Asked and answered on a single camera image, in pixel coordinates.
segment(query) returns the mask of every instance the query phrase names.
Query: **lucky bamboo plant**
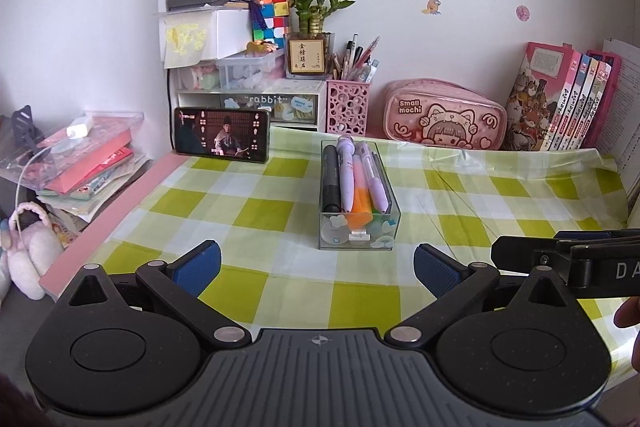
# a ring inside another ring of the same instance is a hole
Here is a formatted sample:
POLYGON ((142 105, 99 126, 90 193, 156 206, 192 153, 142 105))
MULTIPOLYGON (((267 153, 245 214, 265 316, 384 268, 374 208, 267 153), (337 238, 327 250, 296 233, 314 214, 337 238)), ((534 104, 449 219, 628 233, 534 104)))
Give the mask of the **lucky bamboo plant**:
POLYGON ((324 20, 332 13, 348 8, 355 1, 348 0, 289 0, 298 12, 300 33, 316 35, 322 33, 324 20))

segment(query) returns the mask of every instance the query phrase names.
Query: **pink desk edge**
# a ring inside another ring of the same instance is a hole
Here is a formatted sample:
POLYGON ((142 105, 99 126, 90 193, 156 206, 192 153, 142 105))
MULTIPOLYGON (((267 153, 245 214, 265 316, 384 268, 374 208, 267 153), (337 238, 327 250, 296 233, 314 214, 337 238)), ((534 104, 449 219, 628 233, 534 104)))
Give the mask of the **pink desk edge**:
POLYGON ((91 259, 98 247, 107 240, 127 214, 188 159, 188 156, 170 153, 156 161, 139 180, 125 190, 119 198, 105 208, 94 222, 84 229, 53 263, 47 273, 40 278, 40 285, 53 297, 53 300, 58 299, 80 267, 91 259))

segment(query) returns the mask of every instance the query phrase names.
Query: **video on phone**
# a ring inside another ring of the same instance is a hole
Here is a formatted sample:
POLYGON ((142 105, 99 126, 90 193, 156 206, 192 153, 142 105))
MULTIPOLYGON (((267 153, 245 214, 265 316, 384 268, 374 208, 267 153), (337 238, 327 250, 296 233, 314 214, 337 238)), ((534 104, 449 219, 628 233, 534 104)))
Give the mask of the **video on phone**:
POLYGON ((179 107, 175 111, 175 150, 194 156, 266 162, 266 111, 179 107))

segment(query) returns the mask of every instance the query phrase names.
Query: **cartoon girl print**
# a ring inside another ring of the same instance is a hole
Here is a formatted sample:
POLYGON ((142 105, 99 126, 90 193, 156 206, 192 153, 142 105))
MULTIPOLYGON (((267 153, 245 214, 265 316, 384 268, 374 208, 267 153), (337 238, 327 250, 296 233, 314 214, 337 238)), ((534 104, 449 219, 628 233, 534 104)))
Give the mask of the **cartoon girl print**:
POLYGON ((447 111, 434 103, 427 116, 420 118, 422 126, 421 143, 440 147, 459 147, 473 149, 471 139, 478 132, 474 123, 476 115, 472 110, 463 112, 447 111))

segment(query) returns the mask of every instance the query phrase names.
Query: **green checkered tablecloth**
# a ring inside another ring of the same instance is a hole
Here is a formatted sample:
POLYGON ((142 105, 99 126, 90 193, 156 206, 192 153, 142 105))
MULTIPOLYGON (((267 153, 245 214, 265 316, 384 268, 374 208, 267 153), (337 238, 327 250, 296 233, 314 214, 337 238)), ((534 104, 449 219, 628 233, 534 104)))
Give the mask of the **green checkered tablecloth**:
MULTIPOLYGON (((433 301, 413 271, 419 243, 468 264, 490 262, 499 235, 625 226, 616 165, 594 150, 479 152, 375 140, 402 211, 396 246, 321 251, 320 143, 328 138, 274 128, 266 165, 189 158, 129 213, 92 261, 109 273, 132 272, 214 239, 223 266, 200 298, 254 335, 263 327, 383 332, 433 301)), ((634 328, 612 324, 620 302, 582 302, 610 348, 612 384, 628 376, 636 336, 634 328)))

